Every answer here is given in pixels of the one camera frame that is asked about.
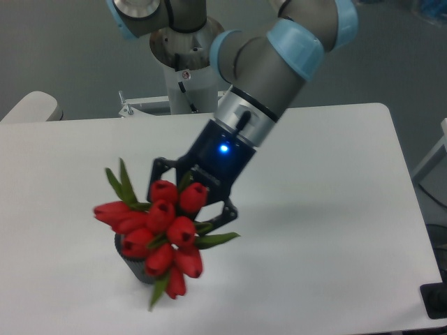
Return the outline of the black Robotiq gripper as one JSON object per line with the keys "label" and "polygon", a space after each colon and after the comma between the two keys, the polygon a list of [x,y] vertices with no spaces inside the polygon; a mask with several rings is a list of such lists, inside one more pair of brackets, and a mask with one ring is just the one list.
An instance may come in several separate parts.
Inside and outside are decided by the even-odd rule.
{"label": "black Robotiq gripper", "polygon": [[167,171],[176,169],[178,181],[191,172],[194,182],[208,188],[206,204],[223,201],[218,216],[206,221],[195,221],[195,227],[197,230],[219,229],[238,217],[237,207],[229,198],[231,187],[255,153],[253,147],[210,120],[188,152],[177,161],[164,157],[154,159],[146,200],[152,202],[152,184]]}

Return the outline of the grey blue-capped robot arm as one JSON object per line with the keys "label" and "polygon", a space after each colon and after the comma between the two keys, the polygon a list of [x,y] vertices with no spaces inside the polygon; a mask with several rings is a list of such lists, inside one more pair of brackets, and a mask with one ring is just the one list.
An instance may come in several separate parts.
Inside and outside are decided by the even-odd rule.
{"label": "grey blue-capped robot arm", "polygon": [[223,203],[210,223],[237,218],[230,190],[324,56],[358,31],[352,1],[274,1],[275,20],[252,32],[224,30],[204,1],[109,1],[126,38],[149,36],[163,67],[172,114],[210,113],[190,150],[157,158],[152,180],[175,169],[208,189],[207,203]]}

